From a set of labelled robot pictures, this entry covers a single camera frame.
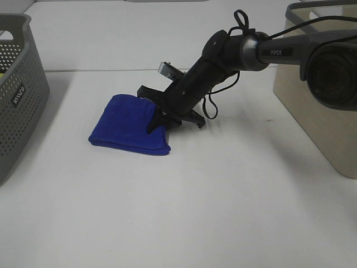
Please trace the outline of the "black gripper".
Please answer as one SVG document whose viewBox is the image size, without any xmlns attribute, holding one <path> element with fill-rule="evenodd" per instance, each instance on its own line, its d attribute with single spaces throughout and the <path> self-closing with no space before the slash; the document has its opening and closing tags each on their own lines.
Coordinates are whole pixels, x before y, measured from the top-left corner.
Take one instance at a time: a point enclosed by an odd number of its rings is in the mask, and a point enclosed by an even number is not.
<svg viewBox="0 0 357 268">
<path fill-rule="evenodd" d="M 193 108 L 222 80 L 223 71 L 217 65 L 198 60 L 180 80 L 172 81 L 163 92 L 141 86 L 137 96 L 156 105 L 147 126 L 147 133 L 151 133 L 159 126 L 168 129 L 179 127 L 183 121 L 192 122 L 198 128 L 202 128 L 205 119 Z"/>
</svg>

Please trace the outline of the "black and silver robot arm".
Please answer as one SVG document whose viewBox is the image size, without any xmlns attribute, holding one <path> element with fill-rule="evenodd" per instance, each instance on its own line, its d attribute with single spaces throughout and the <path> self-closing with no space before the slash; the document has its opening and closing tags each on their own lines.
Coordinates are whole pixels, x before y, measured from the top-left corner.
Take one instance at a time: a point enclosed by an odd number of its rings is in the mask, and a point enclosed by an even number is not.
<svg viewBox="0 0 357 268">
<path fill-rule="evenodd" d="M 262 32 L 230 36 L 218 31 L 205 44 L 197 62 L 183 73 L 162 63 L 171 79 L 163 92 L 140 87 L 137 95 L 156 105 L 147 132 L 175 128 L 184 121 L 205 124 L 194 111 L 213 87 L 241 71 L 261 71 L 270 64 L 297 65 L 313 97 L 324 106 L 356 110 L 356 30 L 330 30 L 273 39 Z"/>
</svg>

